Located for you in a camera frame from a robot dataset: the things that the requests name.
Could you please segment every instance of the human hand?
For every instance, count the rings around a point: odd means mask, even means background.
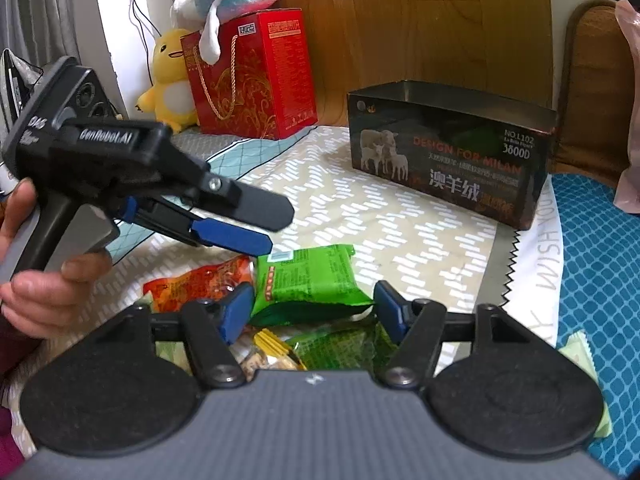
[[[0,224],[0,261],[22,222],[33,211],[36,190],[29,179],[21,180],[4,206]],[[55,337],[78,319],[79,309],[89,298],[93,282],[111,269],[106,250],[67,260],[60,272],[24,270],[0,285],[2,314],[24,334],[40,339]]]

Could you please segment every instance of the yellow plush toy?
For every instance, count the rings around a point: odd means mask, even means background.
[[[180,37],[188,33],[174,28],[158,38],[152,63],[155,83],[137,103],[140,110],[154,112],[156,120],[171,126],[174,134],[198,123],[180,44]]]

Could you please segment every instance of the orange snack package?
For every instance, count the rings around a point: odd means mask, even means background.
[[[203,266],[175,278],[145,283],[143,294],[154,297],[153,311],[175,312],[187,301],[209,298],[218,301],[242,282],[253,283],[252,262],[244,254],[218,265]]]

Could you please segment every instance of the gray curtain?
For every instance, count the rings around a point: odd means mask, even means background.
[[[37,66],[78,56],[71,0],[0,0],[0,51]]]

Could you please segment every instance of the wire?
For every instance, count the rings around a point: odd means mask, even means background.
[[[142,20],[140,19],[140,16],[144,18],[149,24],[151,24],[151,27],[153,27],[154,31],[158,36],[160,36],[161,34],[158,28],[154,25],[154,22],[152,22],[151,19],[144,12],[142,12],[136,0],[129,0],[129,11],[133,14],[134,19],[140,25],[140,29],[138,30],[138,33],[140,34],[140,41],[142,42],[142,47],[145,49],[146,73],[149,76],[149,82],[153,85],[153,79],[151,77],[151,66],[149,65],[149,46],[148,44],[146,44],[145,30],[147,30],[151,35],[153,35],[154,32],[152,30],[149,30],[148,25],[145,25],[145,23],[142,22]]]

